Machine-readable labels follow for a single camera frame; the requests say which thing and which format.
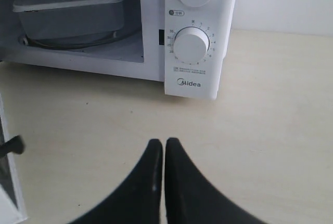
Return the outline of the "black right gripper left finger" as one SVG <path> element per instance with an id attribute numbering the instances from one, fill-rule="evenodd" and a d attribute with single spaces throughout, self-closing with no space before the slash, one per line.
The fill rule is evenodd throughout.
<path id="1" fill-rule="evenodd" d="M 162 169 L 162 143 L 151 139 L 123 182 L 72 223 L 160 223 Z"/>

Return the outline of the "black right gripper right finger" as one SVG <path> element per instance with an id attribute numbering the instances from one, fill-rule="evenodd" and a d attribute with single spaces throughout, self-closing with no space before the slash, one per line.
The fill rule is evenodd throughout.
<path id="1" fill-rule="evenodd" d="M 164 197 L 168 223 L 265 223 L 222 194 L 177 138 L 165 146 Z"/>

